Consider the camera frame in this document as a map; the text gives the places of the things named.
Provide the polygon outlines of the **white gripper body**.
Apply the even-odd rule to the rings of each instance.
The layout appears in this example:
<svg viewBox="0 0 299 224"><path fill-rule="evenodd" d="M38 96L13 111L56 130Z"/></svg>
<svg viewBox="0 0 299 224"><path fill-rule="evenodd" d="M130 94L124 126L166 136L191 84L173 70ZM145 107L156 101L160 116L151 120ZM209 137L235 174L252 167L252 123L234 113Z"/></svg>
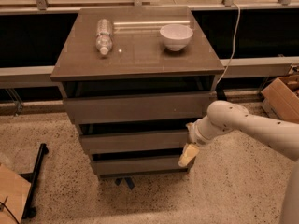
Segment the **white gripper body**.
<svg viewBox="0 0 299 224"><path fill-rule="evenodd" d="M192 143L203 146L206 145L206 139L203 135L200 134L199 129L196 123L193 124L192 129L189 132L189 139Z"/></svg>

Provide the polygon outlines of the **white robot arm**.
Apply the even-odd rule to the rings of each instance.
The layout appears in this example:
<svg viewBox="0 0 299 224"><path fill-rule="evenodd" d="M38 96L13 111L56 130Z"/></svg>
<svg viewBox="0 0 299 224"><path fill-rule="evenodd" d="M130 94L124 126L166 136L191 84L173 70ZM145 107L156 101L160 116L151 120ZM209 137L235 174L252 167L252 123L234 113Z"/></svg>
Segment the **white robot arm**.
<svg viewBox="0 0 299 224"><path fill-rule="evenodd" d="M258 140L294 161L283 200L279 224L299 223L299 125L288 121L252 115L243 106L215 101L206 115L186 125L189 142L184 146L178 165L186 167L199 153L199 147L233 130Z"/></svg>

